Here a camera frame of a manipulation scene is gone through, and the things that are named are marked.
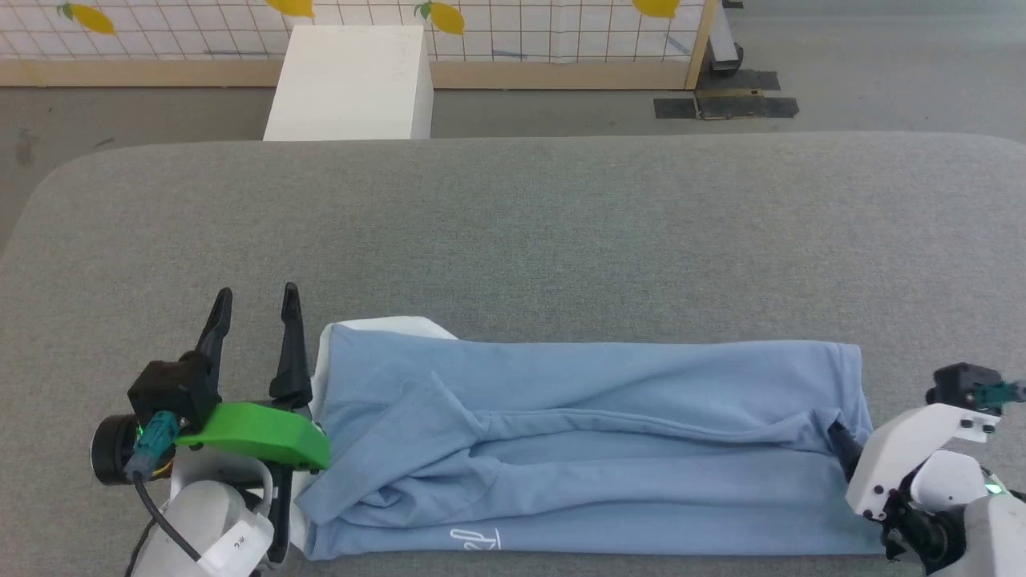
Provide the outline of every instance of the teal connector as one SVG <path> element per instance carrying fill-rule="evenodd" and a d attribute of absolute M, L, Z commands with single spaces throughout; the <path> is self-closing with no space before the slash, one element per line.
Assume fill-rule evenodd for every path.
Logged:
<path fill-rule="evenodd" d="M 977 386 L 976 403 L 982 409 L 1000 409 L 1005 402 L 1026 402 L 1026 382 L 1000 382 Z"/>
<path fill-rule="evenodd" d="M 157 469 L 157 462 L 179 437 L 179 420 L 170 411 L 160 411 L 150 419 L 143 434 L 135 439 L 134 452 L 125 464 L 125 476 L 135 473 L 149 479 Z"/>

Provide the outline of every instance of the yellow lemon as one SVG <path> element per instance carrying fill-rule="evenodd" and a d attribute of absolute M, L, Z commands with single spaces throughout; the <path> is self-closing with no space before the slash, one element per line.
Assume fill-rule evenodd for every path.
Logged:
<path fill-rule="evenodd" d="M 97 34 L 114 34 L 111 18 L 91 6 L 66 2 L 57 6 L 57 13 L 70 21 L 78 21 L 78 24 Z"/>
<path fill-rule="evenodd" d="M 654 18 L 673 20 L 677 15 L 680 0 L 633 0 L 639 12 Z"/>
<path fill-rule="evenodd" d="M 442 32 L 447 32 L 449 34 L 456 34 L 457 36 L 463 36 L 463 14 L 460 10 L 457 10 L 448 4 L 442 2 L 432 2 L 428 0 L 423 4 L 418 4 L 413 6 L 413 13 L 418 11 L 421 12 L 421 16 L 427 20 L 428 16 L 431 17 L 432 24 L 435 25 L 438 30 Z"/>
<path fill-rule="evenodd" d="M 314 17 L 314 0 L 267 0 L 267 5 L 286 16 Z"/>

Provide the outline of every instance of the metal stand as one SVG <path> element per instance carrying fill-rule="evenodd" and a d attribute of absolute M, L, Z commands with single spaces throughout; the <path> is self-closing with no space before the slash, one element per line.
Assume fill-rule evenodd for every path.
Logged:
<path fill-rule="evenodd" d="M 731 25 L 726 22 L 726 10 L 721 2 L 716 3 L 716 17 L 709 32 L 709 72 L 717 76 L 734 76 L 745 60 L 745 49 L 734 41 Z"/>

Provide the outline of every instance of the folded clothing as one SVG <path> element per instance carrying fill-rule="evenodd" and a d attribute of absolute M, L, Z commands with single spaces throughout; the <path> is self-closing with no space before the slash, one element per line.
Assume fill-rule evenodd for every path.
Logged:
<path fill-rule="evenodd" d="M 415 549 L 879 553 L 826 429 L 854 345 L 496 344 L 331 330 L 312 560 Z"/>

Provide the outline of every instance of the gray felt surface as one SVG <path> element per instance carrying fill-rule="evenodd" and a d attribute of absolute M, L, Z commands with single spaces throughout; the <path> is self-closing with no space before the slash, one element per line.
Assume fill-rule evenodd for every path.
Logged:
<path fill-rule="evenodd" d="M 33 195 L 0 260 L 0 572 L 120 574 L 145 511 L 93 480 L 90 435 L 129 411 L 147 361 L 193 345 L 221 286 L 236 295 L 229 399 L 266 394 L 294 280 L 312 344 L 329 321 L 393 314 L 478 340 L 854 342 L 882 423 L 921 405 L 941 366 L 1022 374 L 1024 188 L 1026 147 L 952 134 L 232 143 L 78 159 Z M 971 453 L 1026 487 L 1024 432 L 1014 408 Z M 298 556 L 286 574 L 920 573 L 876 557 Z"/>

